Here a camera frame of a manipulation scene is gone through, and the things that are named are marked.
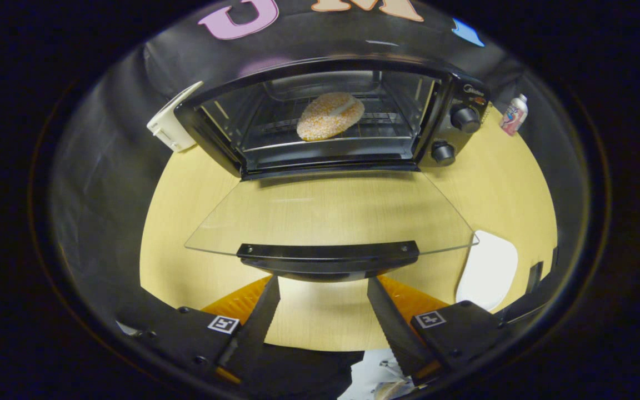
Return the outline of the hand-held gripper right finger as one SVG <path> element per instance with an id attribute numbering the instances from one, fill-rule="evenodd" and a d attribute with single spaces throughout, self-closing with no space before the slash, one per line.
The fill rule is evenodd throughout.
<path id="1" fill-rule="evenodd" d="M 471 301 L 449 305 L 386 276 L 368 279 L 367 297 L 414 384 L 471 367 L 512 338 L 505 321 Z"/>

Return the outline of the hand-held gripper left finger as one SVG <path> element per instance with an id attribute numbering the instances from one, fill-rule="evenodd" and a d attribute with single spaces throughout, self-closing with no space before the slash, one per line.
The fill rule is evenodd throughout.
<path id="1" fill-rule="evenodd" d="M 241 316 L 175 308 L 148 294 L 131 306 L 134 338 L 168 374 L 185 381 L 249 385 L 281 298 L 277 276 L 260 279 L 251 288 L 256 298 Z"/>

